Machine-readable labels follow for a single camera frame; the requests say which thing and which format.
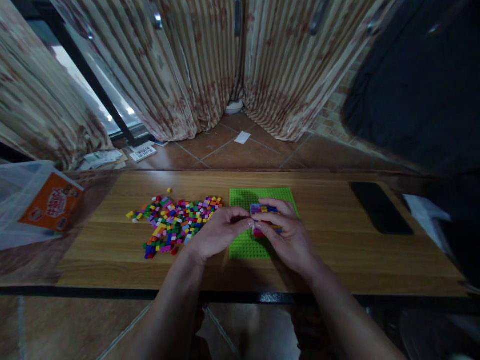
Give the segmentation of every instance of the floral curtain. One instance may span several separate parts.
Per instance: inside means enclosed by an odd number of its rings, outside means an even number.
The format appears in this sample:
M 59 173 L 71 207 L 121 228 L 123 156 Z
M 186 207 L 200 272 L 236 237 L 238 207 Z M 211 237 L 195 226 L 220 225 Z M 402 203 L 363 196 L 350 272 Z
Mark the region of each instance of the floral curtain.
M 245 113 L 278 140 L 300 139 L 367 43 L 383 2 L 246 0 Z M 311 35 L 319 6 L 324 15 Z
M 91 32 L 90 54 L 158 140 L 193 139 L 218 124 L 239 61 L 233 1 L 52 2 Z
M 237 38 L 234 0 L 52 1 L 89 34 L 90 55 L 157 139 L 192 139 L 242 99 L 252 120 L 293 142 L 362 51 L 384 3 L 244 0 Z M 157 13 L 163 29 L 153 25 Z
M 112 147 L 66 70 L 10 1 L 0 1 L 0 142 L 63 170 Z

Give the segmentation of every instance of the wooden table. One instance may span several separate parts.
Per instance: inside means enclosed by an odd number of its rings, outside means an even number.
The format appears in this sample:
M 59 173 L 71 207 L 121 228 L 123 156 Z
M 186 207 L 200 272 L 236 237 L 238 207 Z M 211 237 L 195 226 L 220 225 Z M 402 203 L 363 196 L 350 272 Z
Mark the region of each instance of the wooden table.
M 230 188 L 290 187 L 318 255 L 354 294 L 464 297 L 462 275 L 408 210 L 380 183 L 415 232 L 384 235 L 372 225 L 348 182 L 378 182 L 375 174 L 295 172 L 125 172 L 93 214 L 57 270 L 58 287 L 159 289 L 176 257 L 145 260 L 147 222 L 125 217 L 153 196 L 177 201 L 220 196 Z M 228 250 L 207 263 L 202 291 L 305 293 L 306 285 L 278 261 L 229 260 Z

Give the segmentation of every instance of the orange box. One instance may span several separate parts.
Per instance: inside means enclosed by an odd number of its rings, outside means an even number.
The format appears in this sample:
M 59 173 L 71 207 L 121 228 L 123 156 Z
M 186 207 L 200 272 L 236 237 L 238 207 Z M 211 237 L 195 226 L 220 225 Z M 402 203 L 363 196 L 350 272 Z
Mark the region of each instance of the orange box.
M 80 188 L 52 173 L 18 222 L 64 232 L 82 195 Z

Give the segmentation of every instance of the purple brick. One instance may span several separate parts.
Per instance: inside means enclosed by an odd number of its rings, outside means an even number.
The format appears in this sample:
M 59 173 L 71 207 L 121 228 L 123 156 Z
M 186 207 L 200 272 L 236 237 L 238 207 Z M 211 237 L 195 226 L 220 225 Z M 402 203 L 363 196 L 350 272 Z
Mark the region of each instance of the purple brick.
M 163 254 L 163 253 L 168 253 L 170 250 L 172 250 L 172 246 L 171 245 L 167 245 L 167 246 L 164 246 L 164 247 L 161 247 L 160 248 L 160 253 Z

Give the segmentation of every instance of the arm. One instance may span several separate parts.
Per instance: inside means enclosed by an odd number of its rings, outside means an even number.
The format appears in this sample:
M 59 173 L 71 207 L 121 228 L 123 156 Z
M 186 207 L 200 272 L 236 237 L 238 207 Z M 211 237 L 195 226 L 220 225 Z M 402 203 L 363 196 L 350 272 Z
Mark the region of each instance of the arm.
M 239 207 L 215 212 L 180 252 L 134 340 L 131 359 L 187 359 L 207 259 L 253 226 Z
M 337 276 L 315 254 L 312 242 L 293 205 L 276 199 L 260 199 L 281 213 L 252 216 L 255 227 L 270 240 L 278 257 L 299 273 L 310 286 L 332 339 L 348 359 L 404 359 L 377 324 L 368 316 Z M 266 222 L 282 227 L 277 234 Z

